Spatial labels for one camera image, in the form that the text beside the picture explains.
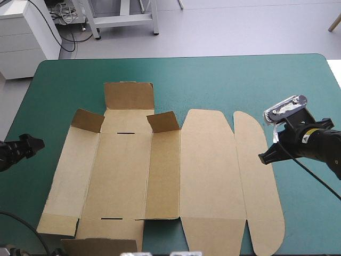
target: yellow label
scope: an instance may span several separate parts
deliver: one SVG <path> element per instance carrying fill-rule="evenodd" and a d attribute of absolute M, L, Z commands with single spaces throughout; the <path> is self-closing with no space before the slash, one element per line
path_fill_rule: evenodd
<path fill-rule="evenodd" d="M 317 131 L 317 130 L 319 130 L 320 128 L 313 128 L 313 129 L 310 129 L 310 130 L 308 130 L 306 133 L 305 133 L 305 135 L 311 135 L 314 131 Z"/>
<path fill-rule="evenodd" d="M 315 132 L 315 131 L 317 131 L 317 130 L 319 130 L 319 129 L 320 129 L 320 128 L 313 128 L 313 129 L 308 130 L 308 131 L 303 135 L 302 143 L 307 144 L 310 135 L 311 135 L 313 132 Z"/>

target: cabinet drawer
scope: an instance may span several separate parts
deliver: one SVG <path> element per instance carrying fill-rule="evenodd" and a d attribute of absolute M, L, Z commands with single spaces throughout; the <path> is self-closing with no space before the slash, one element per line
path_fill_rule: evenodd
<path fill-rule="evenodd" d="M 32 33 L 24 17 L 0 19 L 0 36 Z"/>
<path fill-rule="evenodd" d="M 40 49 L 33 34 L 0 36 L 0 52 Z"/>
<path fill-rule="evenodd" d="M 6 79 L 33 77 L 46 60 L 41 49 L 0 53 L 0 72 Z"/>

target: black cable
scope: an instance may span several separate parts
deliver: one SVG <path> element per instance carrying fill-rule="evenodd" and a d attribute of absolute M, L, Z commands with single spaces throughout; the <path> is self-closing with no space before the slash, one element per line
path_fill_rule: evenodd
<path fill-rule="evenodd" d="M 41 244 L 43 245 L 43 247 L 44 247 L 44 249 L 45 249 L 45 251 L 47 253 L 47 256 L 51 256 L 51 253 L 50 253 L 46 243 L 44 242 L 42 236 L 35 230 L 34 227 L 32 227 L 29 223 L 24 221 L 22 218 L 19 218 L 18 216 L 14 215 L 13 213 L 5 212 L 5 211 L 1 211 L 0 210 L 0 214 L 9 216 L 9 217 L 13 218 L 14 220 L 17 220 L 18 222 L 24 224 L 26 227 L 28 227 L 38 237 L 38 239 L 40 240 Z"/>
<path fill-rule="evenodd" d="M 50 14 L 55 15 L 55 17 L 53 17 L 53 20 L 58 19 L 58 18 L 62 18 L 62 16 L 60 16 L 59 14 L 57 14 L 57 13 L 55 13 L 55 12 L 50 12 Z M 67 38 L 65 38 L 65 37 L 62 37 L 62 36 L 60 35 L 60 37 L 63 38 L 65 41 L 75 42 L 75 43 L 81 43 L 81 42 L 88 41 L 92 36 L 93 36 L 93 34 L 89 35 L 89 37 L 88 37 L 87 39 L 74 41 L 74 40 L 70 40 L 70 39 L 67 39 Z"/>
<path fill-rule="evenodd" d="M 63 38 L 64 40 L 66 40 L 66 41 L 69 41 L 69 42 L 76 42 L 76 43 L 81 43 L 81 42 L 85 42 L 85 41 L 88 41 L 91 37 L 92 37 L 92 34 L 91 35 L 89 35 L 89 37 L 87 38 L 87 39 L 84 39 L 84 40 L 78 40 L 78 41 L 72 41 L 72 40 L 70 40 L 70 39 L 67 39 L 67 38 L 65 38 L 65 37 L 62 37 L 62 36 L 60 36 L 61 38 Z"/>
<path fill-rule="evenodd" d="M 321 180 L 319 177 L 317 177 L 312 171 L 310 171 L 305 165 L 303 165 L 300 161 L 298 161 L 296 158 L 294 158 L 284 147 L 280 142 L 277 142 L 278 146 L 281 147 L 281 149 L 286 153 L 296 164 L 298 164 L 300 167 L 302 167 L 307 173 L 309 173 L 312 177 L 317 179 L 319 183 L 324 185 L 330 192 L 333 193 L 334 196 L 336 196 L 341 201 L 341 196 L 336 193 L 331 187 L 329 187 L 323 180 Z"/>
<path fill-rule="evenodd" d="M 59 43 L 59 41 L 57 40 L 56 36 L 54 35 L 54 33 L 53 33 L 53 31 L 52 31 L 52 29 L 51 29 L 51 27 L 50 27 L 50 24 L 48 24 L 48 22 L 47 22 L 45 16 L 44 16 L 43 13 L 41 12 L 41 10 L 38 8 L 38 6 L 37 6 L 35 3 L 33 3 L 31 0 L 27 0 L 27 1 L 29 1 L 29 2 L 38 10 L 38 12 L 41 14 L 41 16 L 44 18 L 44 20 L 45 20 L 45 22 L 46 22 L 48 28 L 50 29 L 50 31 L 51 31 L 51 33 L 52 33 L 52 36 L 54 37 L 54 39 L 56 40 L 56 42 L 59 44 L 59 46 L 60 46 L 63 50 L 65 50 L 65 51 L 67 51 L 67 52 L 73 52 L 73 51 L 75 51 L 75 49 L 76 49 L 76 42 L 74 42 L 74 48 L 73 48 L 72 50 L 68 50 L 68 49 L 64 48 L 64 47 L 62 46 L 62 44 Z"/>

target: gray floor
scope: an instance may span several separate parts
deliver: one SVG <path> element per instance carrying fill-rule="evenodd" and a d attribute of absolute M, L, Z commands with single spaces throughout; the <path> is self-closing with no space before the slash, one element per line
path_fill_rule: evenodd
<path fill-rule="evenodd" d="M 214 55 L 320 53 L 341 59 L 341 25 L 329 25 L 341 11 L 341 0 L 158 0 L 160 35 L 150 26 L 101 30 L 61 59 L 147 58 Z M 93 0 L 97 16 L 117 15 L 119 2 Z M 138 13 L 138 0 L 131 0 Z M 77 39 L 90 30 L 72 28 Z M 0 76 L 0 140 L 4 139 L 30 79 L 5 81 Z"/>

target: cardboard flap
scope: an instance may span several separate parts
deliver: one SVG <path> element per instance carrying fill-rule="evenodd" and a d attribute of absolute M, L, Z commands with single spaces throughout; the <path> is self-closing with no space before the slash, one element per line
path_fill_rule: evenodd
<path fill-rule="evenodd" d="M 154 109 L 152 83 L 105 83 L 104 93 L 108 109 Z"/>
<path fill-rule="evenodd" d="M 182 126 L 186 132 L 219 133 L 229 128 L 224 114 L 217 110 L 190 109 Z"/>
<path fill-rule="evenodd" d="M 78 108 L 71 126 L 91 132 L 100 132 L 104 116 Z"/>
<path fill-rule="evenodd" d="M 260 124 L 237 111 L 234 130 L 251 240 L 257 255 L 274 254 L 285 234 L 285 221 L 272 165 L 264 165 L 258 154 L 267 150 Z"/>
<path fill-rule="evenodd" d="M 143 227 L 143 220 L 80 220 L 76 238 L 131 239 L 135 250 L 128 252 L 136 252 L 142 250 Z"/>
<path fill-rule="evenodd" d="M 236 143 L 224 115 L 191 109 L 180 145 L 180 216 L 245 220 Z"/>
<path fill-rule="evenodd" d="M 77 217 L 43 213 L 37 227 L 37 232 L 42 234 L 74 236 L 77 221 Z"/>
<path fill-rule="evenodd" d="M 153 133 L 176 131 L 180 129 L 173 111 L 147 116 L 147 119 L 153 129 Z"/>
<path fill-rule="evenodd" d="M 70 127 L 38 231 L 74 235 L 91 177 L 100 134 Z"/>
<path fill-rule="evenodd" d="M 62 239 L 61 243 L 68 256 L 120 256 L 123 252 L 136 252 L 134 240 Z"/>
<path fill-rule="evenodd" d="M 239 256 L 245 220 L 181 217 L 190 251 L 208 256 Z"/>

